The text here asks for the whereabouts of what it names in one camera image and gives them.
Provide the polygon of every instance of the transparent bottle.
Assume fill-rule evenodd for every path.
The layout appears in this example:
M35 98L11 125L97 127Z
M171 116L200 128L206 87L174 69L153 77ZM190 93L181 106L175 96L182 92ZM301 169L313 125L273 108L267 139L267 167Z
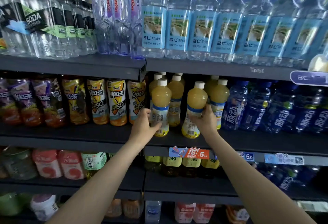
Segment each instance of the transparent bottle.
M35 51L31 34L25 30L26 21L23 7L28 6L26 0L0 0L0 7L10 15L4 15L0 20L2 33L1 53L13 56L34 57Z
M88 50L85 40L83 11L78 7L81 4L81 0L72 0L72 4L77 47L80 49L80 56L85 56L88 55Z
M141 0L130 0L131 6L131 45L130 52L131 57L134 59L144 59L142 55L142 12L141 12Z
M93 38L93 29L92 29L92 21L91 21L91 13L89 12L89 3L82 1L81 8L84 12L83 20L84 20L84 29L85 29L85 40L87 43L88 54L96 53L96 43Z
M192 0L169 0L165 57L186 59Z
M217 0L195 0L190 23L187 58L205 61L212 46Z
M264 33L272 15L270 0L252 0L244 11L240 32L237 40L234 63L239 64L266 64L258 55L264 39Z
M69 5L69 0L57 0L60 3L62 23L65 27L66 46L70 57L79 56L80 49L77 47L74 21L72 15L72 7Z
M28 0L24 8L26 29L31 32L38 58L67 59L69 47L63 26L61 4L57 0Z
M295 0L277 0L274 3L272 17L260 51L264 64L280 63L298 15L299 5Z
M114 0L115 53L118 55L130 55L130 19L129 0Z
M167 1L142 0L142 54L145 57L164 57Z
M234 56L237 37L244 12L243 0L221 0L209 60L230 63Z
M237 130L247 104L248 81L237 81L230 89L221 124L226 130Z
M326 16L326 9L321 0L304 0L300 14L287 42L283 58L279 65L301 68L306 61L307 52L319 29L322 19Z

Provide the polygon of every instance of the shelf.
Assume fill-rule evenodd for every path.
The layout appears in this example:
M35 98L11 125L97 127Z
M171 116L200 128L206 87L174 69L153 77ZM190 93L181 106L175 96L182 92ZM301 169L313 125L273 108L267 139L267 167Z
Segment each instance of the shelf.
M290 81L290 73L295 69L287 67L271 67L257 65L241 65L234 63L215 63L179 59L148 58L147 71L165 71L176 73L235 76L268 80Z
M146 172L145 200L183 201L242 205L228 178L165 177ZM328 201L328 194L311 187L292 185L287 193L293 200Z
M129 139L131 125L85 125L53 129L47 126L8 126L0 123L0 145L63 150L117 152Z
M129 56L92 54L65 60L0 55L1 69L20 72L67 74L141 80L144 60Z
M114 198L139 200L141 198L144 175L145 171L142 168L131 166ZM69 180L64 177L53 179L37 177L27 181L5 178L0 179L0 189L4 192L73 195L85 182L85 179Z
M328 166L328 147L326 135L290 134L280 132L268 134L262 131L227 131L220 129L224 138L236 151L254 153L255 162L264 162L265 153L287 153L302 155L306 165ZM165 137L153 137L145 147L146 156L168 156L169 147L197 147L211 149L204 137L188 139L181 133L181 127L170 128Z

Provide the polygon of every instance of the water bottle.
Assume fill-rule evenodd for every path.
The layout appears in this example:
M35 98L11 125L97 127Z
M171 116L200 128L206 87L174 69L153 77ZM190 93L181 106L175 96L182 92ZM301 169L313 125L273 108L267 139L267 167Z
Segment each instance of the water bottle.
M145 224L159 223L161 217L161 201L146 201L145 204Z
M187 58L205 61L212 46L217 0L196 0L192 7Z
M230 89L230 95L223 110L221 127L227 130L236 130L247 103L248 81L237 81Z
M280 66L301 68L303 62L309 63L310 59L305 60L307 52L325 16L326 9L321 0L302 2L300 15L290 34Z
M35 55L38 58L67 59L69 47L57 0L28 0L24 8L26 30L31 32Z
M72 0L73 20L76 34L77 47L80 49L80 56L88 55L85 29L84 29L84 12L78 6L81 4L81 0Z
M165 57L186 59L192 0L169 0Z
M142 54L145 57L164 57L167 1L142 0Z
M82 1L81 8L83 10L83 21L84 21L84 29L85 29L85 41L87 44L88 54L95 54L95 40L92 32L92 21L91 21L91 13L89 12L89 3L86 1Z
M241 17L245 4L243 0L220 0L219 12L209 60L230 63L234 56Z
M1 53L12 56L35 57L30 32L25 30L27 22L23 7L28 7L27 0L0 0L0 7L4 13L0 19L0 34L6 45L6 52L2 46Z
M62 17L62 26L64 26L65 34L66 34L66 46L68 47L68 52L70 57L79 56L80 49L77 47L76 43L76 34L74 28L74 21L72 15L72 7L65 2L65 0L57 0L60 3L60 10L58 14L61 14Z
M328 128L328 91L324 92L320 106L315 110L307 131L311 133L321 133Z
M268 109L265 111L260 129L269 133L278 133L289 115L289 111L293 108L293 100L295 98L295 89L298 85L293 83L285 83L276 90L271 97Z
M110 45L110 36L114 36L113 27L113 0L92 0L92 9L95 18L95 36L100 54L114 53L114 38Z
M130 0L131 5L131 57L134 59L144 59L142 55L142 14L141 0Z
M289 115L282 129L289 132L304 131L309 126L321 100L322 89L300 86L294 99L293 109L289 111Z
M295 0L277 0L274 3L260 51L261 60L267 59L265 64L280 63L298 15L299 5Z
M266 63L258 55L272 15L272 8L270 0L252 0L249 3L242 18L234 63L261 65Z
M255 131L262 120L271 96L269 87L272 82L260 82L247 97L247 105L240 123L245 131Z

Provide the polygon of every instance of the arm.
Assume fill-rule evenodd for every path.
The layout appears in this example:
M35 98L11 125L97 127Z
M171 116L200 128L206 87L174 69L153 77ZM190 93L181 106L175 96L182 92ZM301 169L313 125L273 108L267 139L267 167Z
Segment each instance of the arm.
M213 148L255 224L315 224L285 193L253 168L221 138L216 130L216 117L206 105L202 118L191 118Z
M141 110L125 145L46 224L101 223L130 164L161 126L149 127L149 113Z

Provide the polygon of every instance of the bottle cap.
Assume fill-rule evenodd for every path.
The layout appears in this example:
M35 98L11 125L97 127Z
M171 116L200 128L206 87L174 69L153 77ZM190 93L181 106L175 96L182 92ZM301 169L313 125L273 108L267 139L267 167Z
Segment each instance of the bottle cap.
M228 83L227 79L219 79L219 81L217 82L217 84L220 84L220 85L227 85L227 83Z
M272 82L260 82L259 83L259 86L261 88L269 88L269 87L271 87L271 85L272 85Z
M194 88L203 89L204 86L205 86L205 82L202 82L202 81L195 81L195 86L194 86Z
M249 81L237 81L236 84L240 85L240 86L247 86L249 83Z
M154 80L158 80L158 79L161 79L161 78L163 78L163 75L160 74L160 73L156 73L156 74L154 75Z
M167 85L166 79L163 79L163 78L158 79L157 86L166 86L166 85Z
M212 75L212 76L211 76L211 79L212 79L212 80L218 80L218 79L219 79L219 76L218 76L218 75Z
M181 81L181 76L180 75L173 75L172 81Z

